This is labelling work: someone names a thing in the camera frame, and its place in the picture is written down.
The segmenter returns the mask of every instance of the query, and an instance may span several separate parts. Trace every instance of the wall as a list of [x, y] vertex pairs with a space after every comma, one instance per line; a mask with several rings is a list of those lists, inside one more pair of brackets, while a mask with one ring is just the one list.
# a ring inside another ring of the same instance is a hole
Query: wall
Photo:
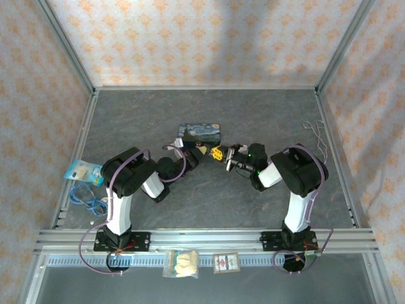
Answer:
[[95, 86], [315, 86], [361, 0], [50, 0]]
[[0, 295], [48, 228], [88, 99], [33, 0], [0, 1]]
[[405, 299], [405, 5], [377, 0], [327, 88], [350, 188]]

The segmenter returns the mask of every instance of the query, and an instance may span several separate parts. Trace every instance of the painting print card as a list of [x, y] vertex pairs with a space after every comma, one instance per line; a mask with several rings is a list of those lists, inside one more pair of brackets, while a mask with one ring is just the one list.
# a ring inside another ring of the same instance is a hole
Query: painting print card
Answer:
[[189, 143], [192, 148], [197, 143], [211, 147], [221, 143], [220, 125], [217, 123], [181, 123], [177, 136], [182, 138], [185, 146]]
[[222, 253], [213, 255], [215, 274], [240, 271], [239, 256], [237, 253]]

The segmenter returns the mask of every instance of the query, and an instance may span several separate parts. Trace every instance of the small packet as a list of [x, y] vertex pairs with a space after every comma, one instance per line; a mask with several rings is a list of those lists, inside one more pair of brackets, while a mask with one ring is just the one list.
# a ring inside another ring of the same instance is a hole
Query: small packet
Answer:
[[222, 253], [213, 255], [215, 274], [240, 271], [239, 255], [237, 253]]
[[196, 250], [170, 250], [166, 252], [163, 277], [198, 278], [200, 265]]
[[74, 160], [63, 176], [66, 179], [75, 181], [91, 182], [95, 186], [101, 186], [104, 178], [101, 176], [103, 166], [95, 163], [87, 163], [83, 160]]

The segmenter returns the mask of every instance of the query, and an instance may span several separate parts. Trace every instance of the blue cable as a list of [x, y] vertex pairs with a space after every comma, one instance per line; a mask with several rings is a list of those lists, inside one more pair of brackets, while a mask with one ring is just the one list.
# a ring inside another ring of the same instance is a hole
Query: blue cable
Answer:
[[[86, 188], [92, 195], [92, 199], [89, 201], [82, 201], [77, 195], [76, 192], [81, 188], [84, 187]], [[96, 198], [96, 195], [94, 195], [93, 191], [91, 191], [90, 187], [87, 184], [79, 184], [76, 186], [73, 186], [70, 191], [69, 191], [69, 200], [75, 204], [75, 205], [85, 205], [87, 206], [88, 210], [91, 210], [93, 214], [97, 217], [102, 217], [107, 214], [107, 203], [99, 200]], [[105, 213], [100, 213], [96, 209], [100, 208], [102, 210], [106, 210]]]

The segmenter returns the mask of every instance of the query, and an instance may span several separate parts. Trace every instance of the gray table surface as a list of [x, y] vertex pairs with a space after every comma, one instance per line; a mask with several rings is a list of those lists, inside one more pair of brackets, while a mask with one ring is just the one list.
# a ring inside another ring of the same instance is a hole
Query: gray table surface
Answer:
[[37, 303], [375, 303], [361, 255], [323, 255], [299, 275], [279, 274], [271, 267], [242, 267], [231, 274], [200, 268], [198, 279], [169, 279], [162, 272], [134, 268], [111, 277], [85, 267], [48, 267]]
[[[172, 156], [162, 150], [176, 138], [178, 125], [216, 123], [221, 143], [266, 146], [268, 156], [301, 143], [322, 158], [317, 139], [303, 121], [321, 120], [311, 90], [170, 90], [101, 91], [97, 99], [82, 159], [103, 164], [132, 146], [150, 148], [152, 158]], [[322, 138], [327, 143], [325, 131]], [[317, 227], [348, 228], [352, 222], [328, 150], [329, 180], [318, 195], [311, 221]], [[104, 186], [92, 187], [99, 198]], [[264, 192], [225, 165], [205, 157], [194, 171], [170, 186], [171, 193], [158, 204], [141, 190], [131, 206], [133, 229], [159, 228], [280, 228], [287, 214], [289, 190], [280, 183]], [[71, 204], [64, 228], [87, 228], [95, 216]]]

